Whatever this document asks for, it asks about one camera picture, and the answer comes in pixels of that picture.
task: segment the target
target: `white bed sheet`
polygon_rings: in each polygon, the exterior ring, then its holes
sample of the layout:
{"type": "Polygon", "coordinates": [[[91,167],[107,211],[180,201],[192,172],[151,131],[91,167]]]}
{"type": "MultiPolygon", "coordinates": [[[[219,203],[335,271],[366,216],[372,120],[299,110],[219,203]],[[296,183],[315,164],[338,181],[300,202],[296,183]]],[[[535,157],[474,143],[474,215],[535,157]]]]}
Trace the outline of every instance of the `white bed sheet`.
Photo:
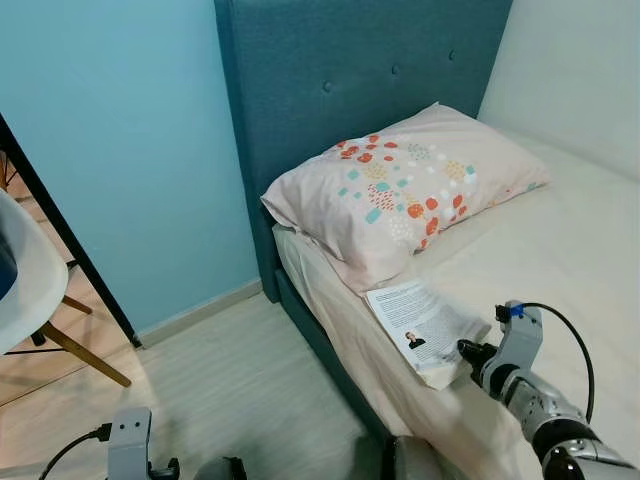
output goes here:
{"type": "MultiPolygon", "coordinates": [[[[509,135],[545,161],[553,183],[444,232],[395,282],[425,278],[492,322],[488,340],[496,344],[495,304],[515,298],[559,309],[592,356],[595,431],[640,465],[639,184],[509,135]]],[[[391,433],[425,438],[474,480],[542,478],[504,408],[466,376],[439,392],[426,387],[319,247],[282,227],[274,234],[293,284],[391,433]]],[[[534,370],[584,409],[587,381],[578,346],[550,314],[543,322],[534,370]]]]}

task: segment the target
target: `black cable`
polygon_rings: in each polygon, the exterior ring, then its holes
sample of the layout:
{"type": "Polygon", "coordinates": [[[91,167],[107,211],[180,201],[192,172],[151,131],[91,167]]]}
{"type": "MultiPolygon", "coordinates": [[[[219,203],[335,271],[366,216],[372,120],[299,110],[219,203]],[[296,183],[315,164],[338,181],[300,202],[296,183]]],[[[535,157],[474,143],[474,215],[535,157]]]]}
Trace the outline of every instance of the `black cable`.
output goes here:
{"type": "Polygon", "coordinates": [[[593,364],[591,363],[591,357],[589,356],[589,351],[587,350],[587,346],[582,341],[582,337],[580,336],[578,331],[575,329],[575,327],[571,324],[571,322],[567,320],[567,318],[564,315],[562,315],[559,311],[557,311],[555,308],[550,307],[549,305],[545,305],[544,303],[537,303],[537,302],[526,302],[521,304],[521,306],[522,308],[538,307],[553,313],[556,317],[562,320],[562,322],[567,326],[567,328],[573,334],[574,338],[578,342],[578,345],[580,345],[580,350],[582,350],[584,361],[587,364],[587,376],[589,377],[589,397],[587,399],[587,412],[585,414],[585,417],[587,418],[587,422],[591,423],[591,415],[593,414],[593,401],[594,401],[595,389],[596,389],[595,376],[593,375],[593,364]]]}
{"type": "Polygon", "coordinates": [[[49,475],[49,472],[54,467],[54,465],[58,463],[58,460],[60,460],[69,450],[71,450],[76,445],[84,442],[85,440],[89,440],[90,438],[97,438],[101,442],[106,442],[107,440],[109,440],[110,435],[111,435],[111,424],[103,423],[99,428],[96,428],[92,432],[85,433],[81,437],[76,438],[73,442],[71,442],[62,450],[60,450],[56,454],[56,456],[51,459],[51,461],[47,464],[43,472],[40,474],[40,477],[38,478],[38,480],[44,480],[46,476],[49,475]]]}
{"type": "Polygon", "coordinates": [[[46,353],[46,352],[66,352],[64,348],[39,348],[34,350],[18,350],[16,352],[5,352],[3,355],[24,355],[26,353],[46,353]]]}
{"type": "Polygon", "coordinates": [[[58,463],[58,460],[60,460],[64,456],[65,453],[67,453],[69,450],[71,450],[73,447],[75,447],[79,443],[82,443],[85,440],[89,440],[90,438],[94,438],[94,433],[93,432],[85,433],[81,437],[76,438],[73,442],[71,442],[69,445],[64,447],[62,450],[60,450],[56,454],[56,456],[53,457],[51,459],[51,461],[47,464],[46,468],[44,469],[44,471],[42,472],[42,474],[40,475],[40,478],[38,480],[44,480],[46,478],[46,476],[49,474],[49,472],[51,471],[51,469],[53,468],[53,466],[56,463],[58,463]]]}

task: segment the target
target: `pillow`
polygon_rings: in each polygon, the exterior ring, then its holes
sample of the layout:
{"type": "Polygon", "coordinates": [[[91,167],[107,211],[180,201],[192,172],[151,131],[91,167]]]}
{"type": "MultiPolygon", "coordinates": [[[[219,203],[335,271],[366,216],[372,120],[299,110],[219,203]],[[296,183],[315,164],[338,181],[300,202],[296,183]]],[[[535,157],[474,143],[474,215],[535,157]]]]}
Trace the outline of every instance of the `pillow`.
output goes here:
{"type": "Polygon", "coordinates": [[[442,230],[548,181],[531,153],[436,103],[307,160],[262,201],[278,223],[311,236],[361,294],[399,274],[442,230]]]}

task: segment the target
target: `teal upholstered headboard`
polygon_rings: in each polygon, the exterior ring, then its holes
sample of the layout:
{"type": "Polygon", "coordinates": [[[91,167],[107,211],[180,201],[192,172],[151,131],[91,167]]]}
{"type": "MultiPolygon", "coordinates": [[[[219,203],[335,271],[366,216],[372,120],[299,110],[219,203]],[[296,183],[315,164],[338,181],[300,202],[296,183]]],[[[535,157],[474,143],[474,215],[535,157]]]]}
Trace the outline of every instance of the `teal upholstered headboard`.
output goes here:
{"type": "Polygon", "coordinates": [[[267,296],[279,259],[260,195],[346,138],[435,101],[476,116],[511,0],[215,0],[267,296]]]}

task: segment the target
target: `chair leg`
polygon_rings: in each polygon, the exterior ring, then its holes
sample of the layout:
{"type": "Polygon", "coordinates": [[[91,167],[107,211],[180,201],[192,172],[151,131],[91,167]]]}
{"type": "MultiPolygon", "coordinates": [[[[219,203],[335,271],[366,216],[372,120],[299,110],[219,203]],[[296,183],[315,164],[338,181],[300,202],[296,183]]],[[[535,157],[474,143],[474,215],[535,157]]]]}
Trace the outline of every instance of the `chair leg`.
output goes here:
{"type": "Polygon", "coordinates": [[[91,313],[93,312],[93,310],[87,307],[84,303],[80,303],[79,301],[74,300],[71,297],[67,297],[66,295],[62,298],[62,303],[64,303],[65,305],[69,305],[70,307],[75,308],[76,310],[80,310],[81,312],[84,312],[87,315],[91,315],[91,313]]]}
{"type": "Polygon", "coordinates": [[[80,360],[91,365],[96,370],[104,373],[107,377],[119,383],[123,387],[128,387],[129,385],[131,385],[131,380],[129,380],[107,362],[97,357],[85,347],[80,345],[78,342],[58,330],[51,324],[51,322],[47,322],[42,327],[40,327],[40,332],[42,332],[45,337],[51,339],[54,343],[60,345],[70,354],[75,355],[80,360]]]}
{"type": "Polygon", "coordinates": [[[39,332],[39,331],[31,335],[31,341],[36,347],[41,347],[42,345],[47,343],[47,339],[44,338],[44,335],[42,335],[42,332],[39,332]]]}

